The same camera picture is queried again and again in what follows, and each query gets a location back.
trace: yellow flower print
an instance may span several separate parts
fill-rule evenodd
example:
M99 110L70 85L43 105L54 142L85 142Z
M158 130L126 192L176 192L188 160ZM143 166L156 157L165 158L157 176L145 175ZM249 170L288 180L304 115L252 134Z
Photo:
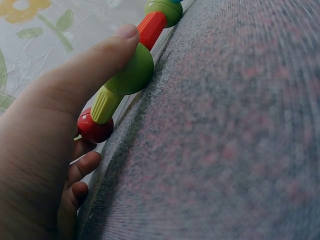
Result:
M27 4L27 8L15 8L15 3L22 1ZM0 17L4 16L4 20L11 24L24 23L32 20L38 10L46 9L50 5L50 0L0 0Z

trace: fingernail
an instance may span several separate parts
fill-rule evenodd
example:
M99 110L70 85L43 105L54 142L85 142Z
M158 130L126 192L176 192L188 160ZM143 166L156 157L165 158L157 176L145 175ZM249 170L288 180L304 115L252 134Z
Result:
M126 24L120 27L116 33L116 37L121 37L125 39L133 38L137 34L137 27L131 24Z

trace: yellow-green ridged piece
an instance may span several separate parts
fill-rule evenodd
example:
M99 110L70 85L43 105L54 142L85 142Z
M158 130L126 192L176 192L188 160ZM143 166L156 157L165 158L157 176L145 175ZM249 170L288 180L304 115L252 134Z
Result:
M166 18L166 28L176 25L183 15L183 8L180 2L172 0L148 0L144 7L145 15L151 12L161 12Z
M117 95L102 86L97 92L94 104L91 108L91 118L97 124L105 124L113 116L123 95Z
M154 74L154 60L150 51L140 42L126 67L104 86L117 95L131 95L144 89Z

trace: plastic toy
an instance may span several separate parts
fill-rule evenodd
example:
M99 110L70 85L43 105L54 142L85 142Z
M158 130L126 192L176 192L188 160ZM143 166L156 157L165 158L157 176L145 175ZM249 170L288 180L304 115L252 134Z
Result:
M150 53L161 32L176 25L183 15L182 0L148 0L145 17L138 25L140 42L127 66L109 79L98 91L94 104L84 110L77 121L82 139L102 143L114 129L113 114L125 95L144 89L154 73Z

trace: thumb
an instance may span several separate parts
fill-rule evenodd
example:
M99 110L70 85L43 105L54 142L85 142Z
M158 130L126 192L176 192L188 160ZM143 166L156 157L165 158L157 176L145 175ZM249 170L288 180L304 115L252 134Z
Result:
M78 118L87 101L129 62L138 42L138 29L122 26L114 36L39 77L14 105L50 108Z

